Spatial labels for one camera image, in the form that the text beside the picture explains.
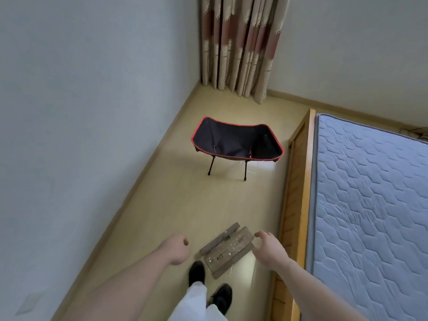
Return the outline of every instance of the chair leg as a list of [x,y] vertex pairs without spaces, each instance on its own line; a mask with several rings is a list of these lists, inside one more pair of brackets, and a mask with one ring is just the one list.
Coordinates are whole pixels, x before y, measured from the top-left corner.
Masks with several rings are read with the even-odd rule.
[[211,168],[213,167],[214,159],[215,159],[215,155],[213,155],[213,160],[211,161],[210,171],[208,171],[208,175],[211,174]]
[[245,161],[245,177],[243,178],[244,181],[247,181],[247,162]]

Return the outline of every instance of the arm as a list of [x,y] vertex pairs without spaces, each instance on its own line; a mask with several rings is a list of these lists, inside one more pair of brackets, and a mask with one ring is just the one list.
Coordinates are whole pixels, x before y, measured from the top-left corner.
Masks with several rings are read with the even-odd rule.
[[94,290],[87,302],[67,313],[63,321],[135,321],[164,270],[189,256],[184,235],[166,239],[151,254]]
[[254,236],[262,240],[260,248],[253,249],[254,256],[280,275],[307,320],[367,321],[356,309],[290,259],[272,233],[260,231]]

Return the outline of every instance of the sneaker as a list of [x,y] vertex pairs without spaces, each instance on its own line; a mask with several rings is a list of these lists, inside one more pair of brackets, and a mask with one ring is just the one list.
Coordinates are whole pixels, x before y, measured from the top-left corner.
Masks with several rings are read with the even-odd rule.
[[226,315],[227,310],[229,310],[230,305],[232,304],[232,287],[228,284],[223,284],[219,289],[211,296],[212,302],[217,306],[218,310]]
[[202,261],[199,260],[195,261],[189,270],[189,287],[192,286],[194,282],[205,284],[205,268]]

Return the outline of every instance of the baseboard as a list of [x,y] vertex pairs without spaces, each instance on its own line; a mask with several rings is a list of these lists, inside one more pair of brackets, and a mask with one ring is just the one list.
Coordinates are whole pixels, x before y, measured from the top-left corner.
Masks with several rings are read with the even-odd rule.
[[73,301],[75,295],[77,294],[77,291],[78,291],[79,287],[82,285],[85,277],[88,275],[88,272],[90,271],[90,269],[93,266],[94,262],[97,260],[97,258],[99,256],[101,250],[103,249],[103,247],[106,244],[108,238],[110,237],[111,233],[113,232],[116,224],[120,220],[120,217],[122,216],[122,213],[124,212],[126,206],[129,204],[129,202],[131,201],[132,196],[135,194],[136,189],[138,188],[138,185],[141,183],[141,181],[143,180],[144,176],[147,174],[147,171],[150,169],[151,165],[153,164],[153,161],[158,156],[159,149],[162,147],[162,145],[164,144],[165,140],[171,134],[174,126],[177,124],[178,120],[180,119],[180,117],[185,112],[185,109],[188,107],[188,105],[190,103],[190,100],[193,98],[196,90],[198,89],[198,87],[200,85],[201,85],[201,83],[200,83],[200,81],[198,81],[196,83],[195,87],[193,88],[193,90],[190,92],[190,94],[187,97],[185,103],[183,104],[183,106],[181,107],[180,111],[178,112],[177,116],[175,116],[175,118],[174,118],[173,122],[171,123],[171,125],[169,126],[167,132],[163,136],[162,140],[159,142],[159,144],[156,147],[156,149],[154,150],[152,156],[147,161],[147,163],[144,166],[144,168],[142,169],[140,175],[136,179],[134,185],[132,186],[131,190],[129,191],[128,195],[126,196],[125,200],[123,201],[122,206],[116,212],[116,214],[113,216],[113,218],[111,219],[109,225],[105,229],[103,235],[98,240],[98,242],[95,245],[94,249],[92,250],[92,252],[91,252],[88,260],[83,265],[83,267],[80,270],[78,276],[76,277],[76,280],[73,282],[73,285],[70,287],[70,289],[68,290],[68,292],[65,295],[64,299],[62,300],[60,306],[58,307],[58,309],[56,310],[55,314],[51,318],[51,321],[60,321],[62,319],[62,317],[64,316],[64,314],[66,313],[68,307],[70,306],[70,304]]
[[332,111],[335,111],[337,113],[341,113],[344,115],[351,115],[354,117],[367,119],[370,121],[374,121],[376,123],[382,123],[385,125],[389,125],[391,127],[397,128],[399,130],[400,129],[412,130],[412,129],[417,128],[417,126],[409,125],[406,123],[401,123],[399,121],[394,121],[392,119],[382,118],[379,116],[366,114],[366,113],[361,113],[361,112],[356,111],[356,110],[347,109],[347,108],[343,108],[343,107],[339,107],[339,106],[335,106],[335,105],[330,105],[328,103],[299,97],[299,96],[292,95],[292,94],[286,93],[286,92],[268,89],[267,95],[272,96],[272,97],[281,98],[281,99],[288,100],[288,101],[292,101],[292,102],[302,103],[304,105],[310,106],[310,107],[315,108],[315,109],[320,108],[320,109],[325,109],[325,110],[332,110]]

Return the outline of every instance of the wooden bed frame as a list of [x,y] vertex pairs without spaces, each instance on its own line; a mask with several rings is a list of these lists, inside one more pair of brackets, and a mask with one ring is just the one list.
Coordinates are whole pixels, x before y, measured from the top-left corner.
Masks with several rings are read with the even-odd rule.
[[[290,258],[305,267],[315,110],[310,109],[288,140],[289,157],[278,239]],[[300,321],[300,310],[284,282],[272,277],[268,321]]]

